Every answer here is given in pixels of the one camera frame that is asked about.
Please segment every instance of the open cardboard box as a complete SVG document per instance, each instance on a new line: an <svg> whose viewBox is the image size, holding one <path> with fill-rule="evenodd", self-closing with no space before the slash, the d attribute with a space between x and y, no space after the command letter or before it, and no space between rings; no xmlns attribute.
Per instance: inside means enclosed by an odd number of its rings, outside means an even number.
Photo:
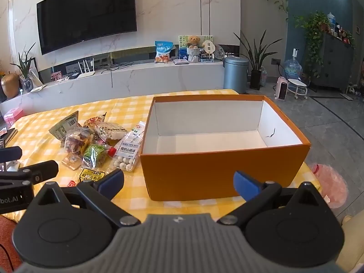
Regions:
<svg viewBox="0 0 364 273"><path fill-rule="evenodd" d="M267 97L154 97L141 151L149 196L156 201L237 196L233 176L287 187L309 140Z"/></svg>

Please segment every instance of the black tv screen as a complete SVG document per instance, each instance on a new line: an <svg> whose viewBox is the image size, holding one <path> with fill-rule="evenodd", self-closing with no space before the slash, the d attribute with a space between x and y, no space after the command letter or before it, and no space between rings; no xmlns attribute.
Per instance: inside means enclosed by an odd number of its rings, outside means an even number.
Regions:
<svg viewBox="0 0 364 273"><path fill-rule="evenodd" d="M44 0L37 4L42 54L137 30L135 0Z"/></svg>

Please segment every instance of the stuffed toy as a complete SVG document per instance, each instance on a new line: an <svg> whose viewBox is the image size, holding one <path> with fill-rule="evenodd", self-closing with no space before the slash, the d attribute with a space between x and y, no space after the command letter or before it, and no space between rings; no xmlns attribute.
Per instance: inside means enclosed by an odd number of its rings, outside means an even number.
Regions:
<svg viewBox="0 0 364 273"><path fill-rule="evenodd" d="M186 45L188 46L188 48L199 48L198 47L199 43L200 43L199 36L189 36Z"/></svg>

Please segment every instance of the pink box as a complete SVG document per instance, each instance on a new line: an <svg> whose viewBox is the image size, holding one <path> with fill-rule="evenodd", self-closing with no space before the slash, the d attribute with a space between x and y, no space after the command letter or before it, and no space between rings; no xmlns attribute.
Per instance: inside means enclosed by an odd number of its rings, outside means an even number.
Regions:
<svg viewBox="0 0 364 273"><path fill-rule="evenodd" d="M4 115L4 121L6 122L8 127L11 127L15 123L15 121L19 120L21 117L24 116L25 114L21 108L14 108Z"/></svg>

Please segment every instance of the gray cabinet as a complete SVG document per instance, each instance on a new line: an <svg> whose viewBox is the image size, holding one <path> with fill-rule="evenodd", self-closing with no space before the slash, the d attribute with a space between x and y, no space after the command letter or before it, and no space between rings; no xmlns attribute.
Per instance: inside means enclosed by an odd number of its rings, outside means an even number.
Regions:
<svg viewBox="0 0 364 273"><path fill-rule="evenodd" d="M345 92L353 61L354 49L343 41L325 34L321 56L323 67L319 78L312 78L311 82L318 86L340 88Z"/></svg>

